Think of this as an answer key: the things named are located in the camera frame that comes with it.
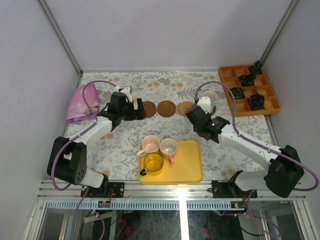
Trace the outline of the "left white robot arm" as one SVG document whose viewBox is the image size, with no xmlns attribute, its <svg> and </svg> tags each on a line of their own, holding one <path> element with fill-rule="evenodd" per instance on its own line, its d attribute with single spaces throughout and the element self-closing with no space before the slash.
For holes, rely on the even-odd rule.
<svg viewBox="0 0 320 240">
<path fill-rule="evenodd" d="M 70 185 L 92 187 L 98 197 L 105 197 L 110 190 L 107 176 L 87 167 L 88 148 L 104 135 L 111 133 L 121 121 L 143 120 L 146 112 L 141 98 L 137 109 L 123 92 L 113 92 L 106 110 L 97 114 L 97 120 L 82 133 L 73 138 L 59 136 L 55 139 L 47 174 Z"/>
</svg>

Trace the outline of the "brown wooden coaster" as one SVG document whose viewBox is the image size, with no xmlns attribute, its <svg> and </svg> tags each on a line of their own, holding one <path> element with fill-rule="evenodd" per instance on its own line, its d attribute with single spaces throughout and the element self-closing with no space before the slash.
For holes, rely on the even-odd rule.
<svg viewBox="0 0 320 240">
<path fill-rule="evenodd" d="M 172 117 L 176 113 L 176 105 L 170 100 L 164 100 L 157 105 L 157 112 L 162 117 Z"/>
<path fill-rule="evenodd" d="M 213 116 L 216 113 L 216 111 L 217 111 L 217 107 L 214 106 L 214 108 L 213 108 L 212 112 L 210 113 L 210 115 Z"/>
<path fill-rule="evenodd" d="M 146 113 L 146 118 L 151 118 L 152 116 L 154 116 L 157 112 L 157 107 L 156 105 L 151 102 L 151 101 L 144 101 L 142 103 L 144 111 Z"/>
</svg>

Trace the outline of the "woven rattan coaster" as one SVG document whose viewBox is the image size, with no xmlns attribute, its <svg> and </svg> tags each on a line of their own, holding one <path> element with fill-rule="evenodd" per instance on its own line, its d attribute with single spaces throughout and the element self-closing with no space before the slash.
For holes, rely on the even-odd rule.
<svg viewBox="0 0 320 240">
<path fill-rule="evenodd" d="M 193 106 L 193 102 L 191 101 L 183 101 L 178 105 L 178 113 L 183 116 L 186 117 L 186 111 L 191 108 Z"/>
</svg>

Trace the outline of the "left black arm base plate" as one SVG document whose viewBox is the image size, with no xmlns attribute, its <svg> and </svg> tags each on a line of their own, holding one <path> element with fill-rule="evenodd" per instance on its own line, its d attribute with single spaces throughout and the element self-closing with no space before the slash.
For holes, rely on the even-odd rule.
<svg viewBox="0 0 320 240">
<path fill-rule="evenodd" d="M 89 186 L 86 198 L 120 199 L 124 197 L 124 182 L 103 183 L 99 188 Z"/>
</svg>

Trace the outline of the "white mug pink handle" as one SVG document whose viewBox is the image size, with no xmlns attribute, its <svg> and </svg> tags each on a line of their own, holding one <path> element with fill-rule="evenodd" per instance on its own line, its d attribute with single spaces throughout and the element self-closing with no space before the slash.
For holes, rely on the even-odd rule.
<svg viewBox="0 0 320 240">
<path fill-rule="evenodd" d="M 160 142 L 159 146 L 161 154 L 169 160 L 170 164 L 174 164 L 174 156 L 178 150 L 177 142 L 172 138 L 165 138 Z"/>
</svg>

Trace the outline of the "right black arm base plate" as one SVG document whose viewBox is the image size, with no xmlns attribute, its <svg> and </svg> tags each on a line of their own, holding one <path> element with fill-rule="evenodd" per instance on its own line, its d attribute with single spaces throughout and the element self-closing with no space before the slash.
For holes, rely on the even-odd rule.
<svg viewBox="0 0 320 240">
<path fill-rule="evenodd" d="M 217 199 L 231 199 L 243 198 L 245 193 L 249 196 L 251 190 L 244 191 L 240 189 L 234 182 L 231 181 L 217 181 L 211 182 L 213 197 Z"/>
</svg>

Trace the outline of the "light blue mug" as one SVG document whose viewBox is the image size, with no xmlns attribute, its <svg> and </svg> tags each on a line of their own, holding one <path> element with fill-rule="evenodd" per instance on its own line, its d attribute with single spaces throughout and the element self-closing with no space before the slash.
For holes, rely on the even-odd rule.
<svg viewBox="0 0 320 240">
<path fill-rule="evenodd" d="M 211 102 L 211 109 L 213 110 L 214 106 L 216 106 L 216 103 L 218 101 L 218 95 L 213 91 L 205 91 L 201 97 L 209 97 Z"/>
</svg>

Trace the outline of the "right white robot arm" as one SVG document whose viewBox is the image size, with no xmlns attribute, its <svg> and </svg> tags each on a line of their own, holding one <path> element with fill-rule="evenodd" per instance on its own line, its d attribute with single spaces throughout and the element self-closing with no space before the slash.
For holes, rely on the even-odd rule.
<svg viewBox="0 0 320 240">
<path fill-rule="evenodd" d="M 231 196 L 237 198 L 250 190 L 270 190 L 281 198 L 287 198 L 304 175 L 293 147 L 281 148 L 237 132 L 228 120 L 219 116 L 212 118 L 196 104 L 185 114 L 200 137 L 233 148 L 263 167 L 263 170 L 236 174 L 227 188 Z"/>
</svg>

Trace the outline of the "light pink mug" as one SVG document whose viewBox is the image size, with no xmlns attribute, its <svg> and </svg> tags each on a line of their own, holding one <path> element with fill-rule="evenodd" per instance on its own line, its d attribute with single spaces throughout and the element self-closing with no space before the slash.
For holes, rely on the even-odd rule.
<svg viewBox="0 0 320 240">
<path fill-rule="evenodd" d="M 142 149 L 137 152 L 137 157 L 143 157 L 151 153 L 158 153 L 160 150 L 160 140 L 154 135 L 146 136 L 141 143 Z"/>
</svg>

